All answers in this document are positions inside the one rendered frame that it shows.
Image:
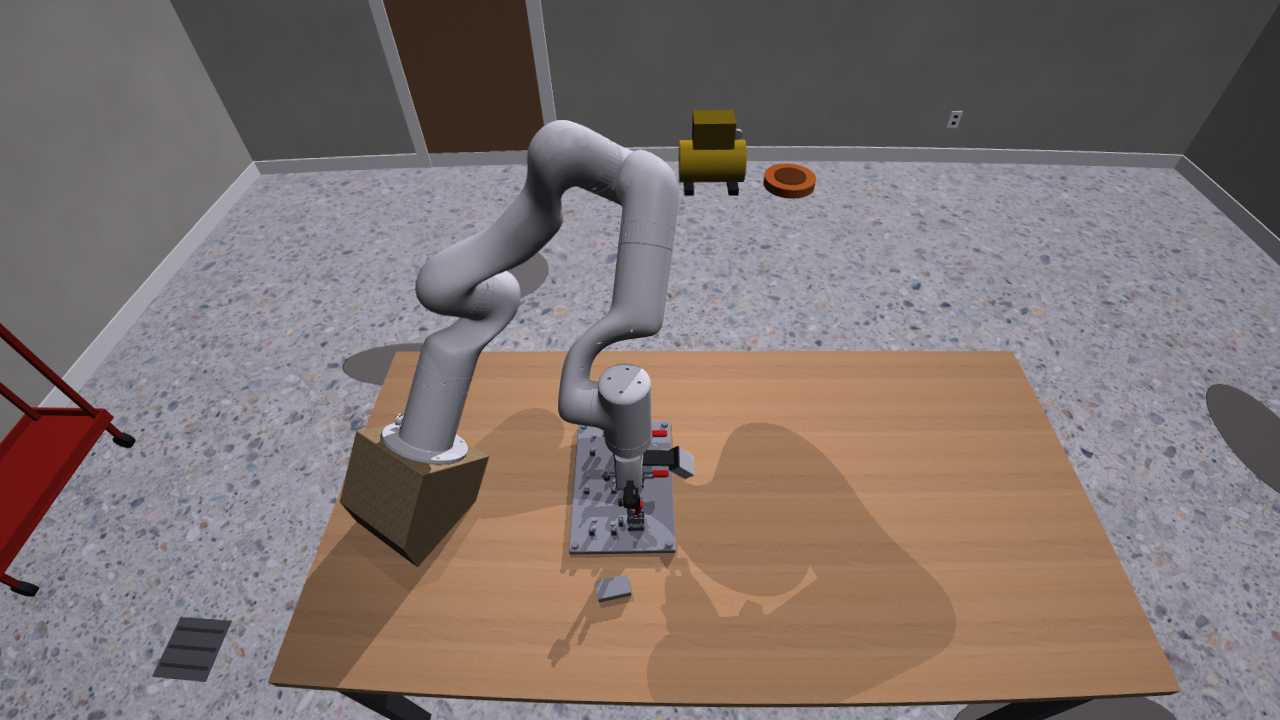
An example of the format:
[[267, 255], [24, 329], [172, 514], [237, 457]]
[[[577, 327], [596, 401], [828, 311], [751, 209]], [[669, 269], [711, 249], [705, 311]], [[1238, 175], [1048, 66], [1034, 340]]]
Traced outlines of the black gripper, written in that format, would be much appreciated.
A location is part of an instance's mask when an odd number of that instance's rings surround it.
[[625, 491], [625, 509], [640, 509], [640, 495], [637, 495], [637, 489], [643, 486], [643, 454], [634, 457], [621, 457], [614, 455], [614, 479], [616, 489]]

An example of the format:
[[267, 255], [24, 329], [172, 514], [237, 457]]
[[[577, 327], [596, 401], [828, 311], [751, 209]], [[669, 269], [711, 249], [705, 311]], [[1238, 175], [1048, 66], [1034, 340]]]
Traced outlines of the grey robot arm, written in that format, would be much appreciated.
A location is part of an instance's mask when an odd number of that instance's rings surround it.
[[652, 445], [652, 380], [643, 368], [618, 364], [598, 382], [590, 380], [593, 361], [603, 348], [660, 331], [678, 182], [657, 155], [625, 149], [571, 120], [550, 122], [532, 137], [524, 190], [497, 222], [436, 252], [420, 269], [419, 302], [460, 319], [424, 341], [404, 416], [399, 413], [396, 424], [381, 432], [390, 451], [429, 464], [466, 457], [468, 446], [456, 433], [477, 357], [518, 310], [518, 282], [508, 270], [526, 263], [561, 229], [561, 197], [572, 187], [620, 204], [622, 218], [611, 310], [579, 336], [564, 357], [559, 415], [604, 430], [612, 454], [634, 457], [644, 452], [643, 466], [669, 466], [684, 479], [695, 475], [694, 455], [686, 450], [646, 450]]

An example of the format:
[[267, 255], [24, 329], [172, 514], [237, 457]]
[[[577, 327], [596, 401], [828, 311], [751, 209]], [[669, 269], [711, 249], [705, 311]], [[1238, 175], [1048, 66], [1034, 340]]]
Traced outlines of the black toggle clamp with red handle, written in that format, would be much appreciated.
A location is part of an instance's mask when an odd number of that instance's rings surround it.
[[[645, 474], [653, 474], [653, 477], [644, 477]], [[604, 480], [611, 480], [611, 477], [614, 477], [614, 471], [604, 470], [604, 471], [602, 471], [602, 477], [603, 477]], [[668, 470], [644, 471], [643, 470], [643, 486], [641, 486], [641, 488], [644, 488], [644, 480], [645, 479], [654, 479], [654, 477], [669, 477], [669, 471]]]

